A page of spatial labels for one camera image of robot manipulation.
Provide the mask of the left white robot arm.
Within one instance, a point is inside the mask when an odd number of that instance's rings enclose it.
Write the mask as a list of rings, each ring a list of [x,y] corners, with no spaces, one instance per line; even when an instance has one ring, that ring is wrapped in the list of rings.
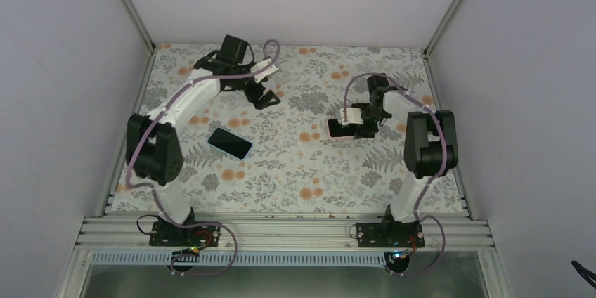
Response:
[[[184,158],[178,134],[206,103],[223,91],[242,91],[256,109],[280,102],[263,83],[279,71],[281,45],[275,39],[265,42],[276,48],[272,56],[244,62],[252,47],[244,40],[227,35],[220,48],[199,59],[181,87],[168,101],[145,115],[134,113],[127,121],[127,189],[149,187],[159,216],[169,224],[167,235],[177,245],[187,245],[195,237],[191,220],[193,208],[184,200],[177,178]]]

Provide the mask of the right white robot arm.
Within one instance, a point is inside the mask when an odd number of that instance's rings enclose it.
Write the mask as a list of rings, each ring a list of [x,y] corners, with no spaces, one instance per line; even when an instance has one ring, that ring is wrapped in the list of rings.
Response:
[[[458,164],[455,115],[450,110],[433,111],[386,74],[362,76],[369,101],[344,105],[339,116],[340,123],[352,130],[355,139],[374,138],[388,119],[406,119],[403,161],[413,180],[403,185],[387,206],[379,228],[382,241],[397,247],[407,237],[417,235],[417,227],[425,220],[419,206],[432,182]]]

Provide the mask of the phone in blue case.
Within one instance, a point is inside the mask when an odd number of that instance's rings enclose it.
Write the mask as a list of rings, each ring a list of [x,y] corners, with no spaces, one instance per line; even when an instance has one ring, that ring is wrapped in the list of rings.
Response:
[[[253,149],[253,143],[223,128],[216,128],[207,139],[207,143],[237,160],[245,160]]]

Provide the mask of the floral patterned table mat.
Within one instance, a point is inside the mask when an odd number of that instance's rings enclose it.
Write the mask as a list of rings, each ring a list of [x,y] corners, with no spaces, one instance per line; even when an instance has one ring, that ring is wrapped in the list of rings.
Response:
[[[406,124],[390,119],[372,140],[332,138],[327,121],[348,96],[366,102],[366,80],[381,72],[427,105],[434,101],[422,53],[411,48],[285,46],[266,83],[280,104],[256,110],[225,92],[179,134],[185,199],[198,212],[381,213],[406,179]],[[216,128],[253,143],[237,160],[207,143]]]

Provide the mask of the black object at right edge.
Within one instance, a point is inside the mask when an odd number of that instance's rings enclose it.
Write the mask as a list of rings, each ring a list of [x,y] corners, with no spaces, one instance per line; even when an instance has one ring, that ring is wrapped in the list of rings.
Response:
[[[592,288],[596,288],[595,282],[595,273],[591,270],[584,267],[582,264],[577,262],[576,260],[571,261],[571,265],[573,266],[574,270],[584,279],[584,281],[589,284]]]

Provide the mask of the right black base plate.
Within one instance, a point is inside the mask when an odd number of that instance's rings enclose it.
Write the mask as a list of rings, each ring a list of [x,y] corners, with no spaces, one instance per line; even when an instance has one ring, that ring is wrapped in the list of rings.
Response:
[[[356,239],[361,248],[424,247],[425,238],[418,221],[411,223],[358,223]]]

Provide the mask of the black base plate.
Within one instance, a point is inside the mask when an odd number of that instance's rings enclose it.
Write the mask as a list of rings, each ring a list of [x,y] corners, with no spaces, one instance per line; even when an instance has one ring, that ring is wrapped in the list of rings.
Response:
[[[411,223],[358,223],[356,239],[361,248],[424,247],[425,238],[418,221]]]
[[[195,228],[178,228],[165,221],[153,224],[148,244],[152,247],[217,247],[221,228],[201,225]]]

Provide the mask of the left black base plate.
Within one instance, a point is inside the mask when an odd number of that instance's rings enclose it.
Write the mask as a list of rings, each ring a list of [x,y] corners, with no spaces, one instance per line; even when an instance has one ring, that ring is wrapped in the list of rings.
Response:
[[[195,228],[178,228],[165,221],[153,224],[148,244],[152,247],[217,247],[221,228],[201,225]]]

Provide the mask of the aluminium mounting rail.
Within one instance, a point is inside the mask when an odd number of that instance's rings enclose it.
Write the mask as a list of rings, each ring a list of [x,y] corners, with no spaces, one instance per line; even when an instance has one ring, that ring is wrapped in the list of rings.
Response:
[[[353,238],[358,222],[380,221],[378,215],[357,216],[263,216],[220,214],[214,220],[232,230],[241,251],[356,251]],[[136,215],[107,215],[85,218],[77,236],[78,249],[148,249],[152,218]],[[487,221],[466,216],[441,215],[438,227],[432,220],[422,223],[425,250],[440,249],[441,231],[446,250],[479,251],[495,248]]]

